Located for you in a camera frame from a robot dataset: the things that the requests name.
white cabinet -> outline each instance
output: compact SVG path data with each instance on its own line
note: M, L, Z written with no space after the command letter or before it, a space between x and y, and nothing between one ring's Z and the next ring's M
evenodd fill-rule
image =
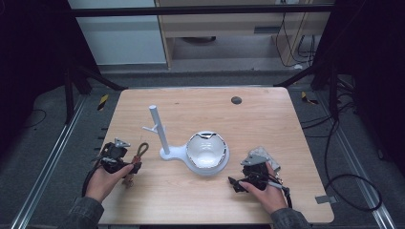
M155 7L153 0L69 0L72 9ZM157 16L77 17L97 65L165 64Z

wooden table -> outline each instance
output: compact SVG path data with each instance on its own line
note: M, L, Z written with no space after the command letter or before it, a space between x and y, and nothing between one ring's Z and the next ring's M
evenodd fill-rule
M239 96L242 103L231 102ZM150 105L157 105L169 145L181 146L198 131L217 132L227 143L230 159L214 177L191 172L182 161L160 158ZM309 222L333 220L320 177L288 91L284 88L167 88L122 92L105 142L119 137L132 144L124 161L131 161L140 143L150 147L135 175L135 185L118 184L103 206L100 224L254 224L271 223L260 203L247 193L235 193L228 177L243 178L240 162L263 146L279 162L293 208Z

forearm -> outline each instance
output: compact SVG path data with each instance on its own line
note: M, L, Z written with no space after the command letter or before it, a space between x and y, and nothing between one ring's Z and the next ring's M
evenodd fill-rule
M311 228L305 217L300 213L291 208L282 208L271 215L274 227L278 229L282 228Z
M95 199L81 198L57 228L96 228L103 212L104 208Z

black horizontal bar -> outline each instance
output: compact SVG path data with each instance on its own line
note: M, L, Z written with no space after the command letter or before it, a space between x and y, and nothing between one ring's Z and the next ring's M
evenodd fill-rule
M219 14L219 13L264 13L264 12L321 12L333 10L354 10L353 6L334 4L294 4L294 5L245 5L245 6L200 6L200 7L156 7L119 9L74 9L52 11L74 17L106 16L145 16L180 14Z

person's left hand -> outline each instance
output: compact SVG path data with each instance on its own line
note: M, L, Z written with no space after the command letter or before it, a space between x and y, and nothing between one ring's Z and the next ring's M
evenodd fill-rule
M93 198L101 203L111 193L114 186L134 168L133 164L129 164L113 174L108 173L101 166L99 167L87 186L87 198Z

